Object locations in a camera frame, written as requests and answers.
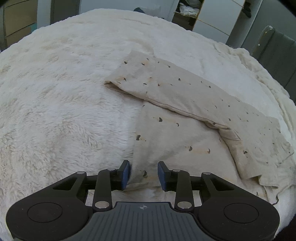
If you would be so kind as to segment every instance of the cloth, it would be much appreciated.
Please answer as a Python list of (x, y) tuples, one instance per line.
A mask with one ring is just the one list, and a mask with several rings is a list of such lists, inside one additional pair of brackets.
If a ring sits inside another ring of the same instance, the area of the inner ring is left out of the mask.
[[(133, 159), (138, 162), (134, 170), (143, 170), (148, 163), (153, 164), (148, 167), (152, 169), (158, 161), (192, 163), (199, 150), (193, 118), (218, 129), (241, 179), (258, 177), (270, 203), (276, 203), (280, 192), (296, 185), (294, 150), (281, 134), (278, 120), (264, 116), (213, 83), (137, 51), (132, 51), (105, 82), (112, 83), (108, 86), (117, 91), (119, 88), (152, 103), (143, 105), (136, 129)], [(183, 117), (176, 118), (163, 108)], [(212, 155), (219, 160), (213, 150)], [(216, 174), (219, 168), (217, 165), (209, 171)], [(135, 173), (131, 183), (139, 182)]]

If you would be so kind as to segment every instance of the blue gripper pad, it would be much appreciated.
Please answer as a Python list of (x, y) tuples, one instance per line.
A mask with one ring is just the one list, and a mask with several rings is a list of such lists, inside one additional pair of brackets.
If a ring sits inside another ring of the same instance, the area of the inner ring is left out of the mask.
[(158, 174), (159, 182), (161, 184), (161, 188), (162, 188), (162, 190), (165, 191), (165, 189), (166, 189), (165, 172), (163, 171), (163, 168), (161, 167), (161, 165), (159, 163), (157, 165), (157, 174)]
[(96, 212), (85, 227), (63, 241), (215, 241), (189, 213), (179, 213), (168, 202), (117, 202)]
[(127, 165), (124, 168), (123, 174), (122, 174), (122, 182), (121, 182), (122, 190), (124, 190), (126, 188), (126, 185), (128, 183), (129, 172), (130, 172), (130, 164), (129, 164), (129, 162), (127, 162)]

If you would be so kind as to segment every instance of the bed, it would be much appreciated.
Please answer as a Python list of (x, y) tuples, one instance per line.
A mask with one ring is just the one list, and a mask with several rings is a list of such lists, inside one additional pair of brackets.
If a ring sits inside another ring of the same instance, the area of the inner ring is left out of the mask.
[[(95, 9), (40, 28), (0, 54), (0, 238), (4, 241), (12, 240), (5, 215), (16, 201), (77, 171), (95, 175), (124, 159), (136, 163), (135, 125), (143, 101), (104, 87), (105, 78), (131, 50), (170, 61), (278, 119), (282, 135), (296, 148), (293, 101), (246, 50), (232, 49), (157, 17)], [(211, 138), (219, 136), (204, 128), (201, 142)], [(230, 165), (227, 146), (221, 148)], [(197, 155), (202, 159), (202, 151)], [(199, 171), (191, 175), (200, 175)], [(172, 202), (174, 194), (132, 185), (112, 197), (114, 202)], [(295, 203), (294, 186), (286, 187), (272, 203), (281, 219), (276, 234), (292, 220)]]

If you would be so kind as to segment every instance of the spotted fabric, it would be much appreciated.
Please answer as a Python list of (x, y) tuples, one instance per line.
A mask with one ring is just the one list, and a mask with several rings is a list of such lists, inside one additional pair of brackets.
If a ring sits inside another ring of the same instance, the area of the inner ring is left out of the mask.
[[(276, 202), (279, 192), (296, 184), (294, 150), (281, 134), (278, 120), (263, 115), (213, 83), (168, 61), (136, 51), (123, 60), (105, 83), (146, 102), (137, 126), (134, 157), (151, 155), (170, 161), (174, 153), (180, 162), (196, 158), (195, 123), (191, 120), (194, 119), (218, 130), (241, 179), (258, 177), (270, 202)], [(170, 138), (165, 143), (158, 141), (158, 133), (164, 135), (164, 125), (170, 125)], [(187, 141), (182, 144), (176, 140)]]

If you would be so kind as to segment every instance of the wooden drawer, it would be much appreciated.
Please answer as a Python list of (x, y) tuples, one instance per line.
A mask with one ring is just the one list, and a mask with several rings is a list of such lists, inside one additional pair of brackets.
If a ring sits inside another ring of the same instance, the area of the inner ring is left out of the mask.
[(222, 43), (226, 43), (226, 41), (228, 40), (228, 37), (229, 37), (228, 35), (221, 32), (220, 30), (218, 30), (206, 23), (203, 23), (199, 20), (196, 20), (196, 23), (193, 28), (193, 32), (201, 34), (201, 35), (205, 36), (206, 38), (213, 39), (217, 42), (222, 42)]
[(9, 7), (11, 5), (14, 5), (14, 4), (17, 4), (17, 3), (20, 3), (20, 2), (24, 2), (26, 0), (9, 0), (5, 3), (4, 7)]
[(230, 35), (241, 9), (232, 0), (205, 0), (198, 19)]
[(29, 0), (4, 9), (6, 36), (37, 22), (38, 0)]
[(7, 47), (17, 43), (23, 37), (26, 37), (27, 35), (31, 34), (31, 32), (32, 32), (32, 27), (28, 26), (28, 27), (22, 28), (21, 30), (9, 35), (8, 37), (6, 37)]

